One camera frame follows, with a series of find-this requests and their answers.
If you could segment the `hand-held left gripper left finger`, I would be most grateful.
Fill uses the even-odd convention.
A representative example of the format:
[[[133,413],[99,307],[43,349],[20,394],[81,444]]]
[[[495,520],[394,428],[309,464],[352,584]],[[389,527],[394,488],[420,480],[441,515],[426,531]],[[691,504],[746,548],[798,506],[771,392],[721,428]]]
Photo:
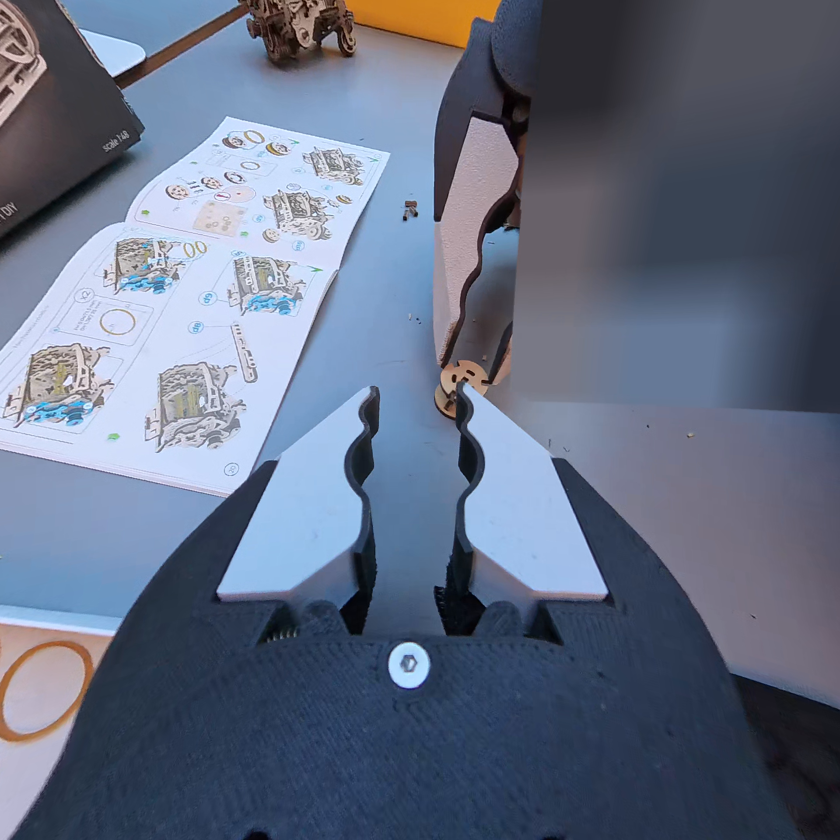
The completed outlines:
[[[375,585],[371,504],[380,392],[368,386],[285,449],[218,588],[222,602],[315,601],[361,634]]]

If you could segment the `person's dark clothing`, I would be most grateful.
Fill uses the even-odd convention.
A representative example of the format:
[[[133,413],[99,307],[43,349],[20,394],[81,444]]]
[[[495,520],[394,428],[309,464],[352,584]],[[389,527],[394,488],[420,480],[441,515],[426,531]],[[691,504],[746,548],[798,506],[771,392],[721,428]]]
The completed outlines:
[[[805,838],[839,838],[839,710],[734,676],[776,790]]]

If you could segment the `black model kit box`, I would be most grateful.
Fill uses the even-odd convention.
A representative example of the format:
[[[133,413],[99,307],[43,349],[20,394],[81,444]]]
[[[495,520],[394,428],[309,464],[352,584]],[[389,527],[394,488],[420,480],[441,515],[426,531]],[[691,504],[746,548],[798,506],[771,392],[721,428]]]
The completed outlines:
[[[1,2],[2,237],[143,131],[60,2]]]

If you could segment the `assembled wooden model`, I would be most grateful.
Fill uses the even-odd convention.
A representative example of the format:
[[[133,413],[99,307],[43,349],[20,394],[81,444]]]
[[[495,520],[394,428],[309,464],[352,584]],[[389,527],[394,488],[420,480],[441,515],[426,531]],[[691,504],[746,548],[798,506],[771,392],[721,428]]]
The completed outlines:
[[[336,33],[342,56],[356,51],[354,16],[344,1],[239,1],[253,39],[262,39],[269,60],[282,66],[301,49],[320,46]]]

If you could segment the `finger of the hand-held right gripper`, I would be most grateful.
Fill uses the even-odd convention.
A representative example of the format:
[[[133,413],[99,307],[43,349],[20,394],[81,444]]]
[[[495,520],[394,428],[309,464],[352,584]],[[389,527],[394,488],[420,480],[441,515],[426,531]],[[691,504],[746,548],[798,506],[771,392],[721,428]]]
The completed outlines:
[[[513,322],[510,321],[503,330],[497,347],[496,355],[490,366],[487,382],[489,385],[500,384],[511,370],[511,342]]]
[[[458,158],[442,219],[434,228],[434,341],[446,366],[478,277],[491,216],[512,199],[520,160],[504,127],[473,117]]]

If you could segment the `notched round wooden disc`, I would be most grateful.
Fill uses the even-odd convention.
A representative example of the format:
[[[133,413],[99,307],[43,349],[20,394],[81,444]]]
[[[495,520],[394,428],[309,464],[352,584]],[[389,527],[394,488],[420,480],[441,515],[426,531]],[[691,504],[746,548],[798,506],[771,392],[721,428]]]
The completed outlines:
[[[489,388],[487,372],[480,364],[470,360],[459,360],[442,369],[440,383],[444,394],[454,396],[461,382],[471,385],[481,395],[486,394]]]

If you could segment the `illustrated instruction booklet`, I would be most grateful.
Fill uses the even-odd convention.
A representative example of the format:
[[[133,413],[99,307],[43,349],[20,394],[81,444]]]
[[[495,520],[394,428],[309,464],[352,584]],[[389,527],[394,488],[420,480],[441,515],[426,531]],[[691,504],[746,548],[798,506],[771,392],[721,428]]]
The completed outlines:
[[[389,157],[226,118],[2,348],[2,449],[229,495]]]

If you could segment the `white cardboard box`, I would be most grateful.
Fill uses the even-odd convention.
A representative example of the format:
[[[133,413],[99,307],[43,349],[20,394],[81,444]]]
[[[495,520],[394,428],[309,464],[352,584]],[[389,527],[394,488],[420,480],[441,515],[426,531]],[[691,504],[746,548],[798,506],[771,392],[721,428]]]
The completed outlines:
[[[1,838],[13,835],[67,741],[121,619],[1,607]]]

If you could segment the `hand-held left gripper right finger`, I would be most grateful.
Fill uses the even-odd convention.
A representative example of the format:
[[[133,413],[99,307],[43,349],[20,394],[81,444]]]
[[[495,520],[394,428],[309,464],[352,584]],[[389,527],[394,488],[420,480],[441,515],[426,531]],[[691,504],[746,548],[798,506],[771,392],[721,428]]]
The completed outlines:
[[[470,635],[493,602],[530,629],[543,602],[603,602],[606,583],[550,452],[471,385],[456,389],[453,552],[435,600],[447,635]]]

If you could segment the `yellow plastic bin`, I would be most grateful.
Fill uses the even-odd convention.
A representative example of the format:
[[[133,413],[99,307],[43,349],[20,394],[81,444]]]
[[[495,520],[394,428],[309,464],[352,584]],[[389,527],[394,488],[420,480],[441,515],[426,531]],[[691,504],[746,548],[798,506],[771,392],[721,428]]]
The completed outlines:
[[[499,1],[347,1],[357,24],[465,48],[474,18],[492,20]]]

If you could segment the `grey desk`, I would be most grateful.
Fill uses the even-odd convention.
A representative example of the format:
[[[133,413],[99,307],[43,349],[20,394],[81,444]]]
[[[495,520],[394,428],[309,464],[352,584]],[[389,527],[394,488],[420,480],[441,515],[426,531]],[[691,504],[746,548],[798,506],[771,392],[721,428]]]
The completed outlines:
[[[284,70],[242,23],[125,92],[142,142],[2,240],[2,343],[78,248],[225,115],[389,151],[261,458],[365,385],[381,390],[370,495],[378,576],[366,631],[442,631],[433,587],[465,486],[434,407],[432,145],[457,50],[359,29],[360,50]],[[406,200],[418,216],[403,221]],[[567,458],[654,549],[730,669],[838,703],[838,419],[489,397]],[[219,499],[2,452],[2,604],[121,618]]]

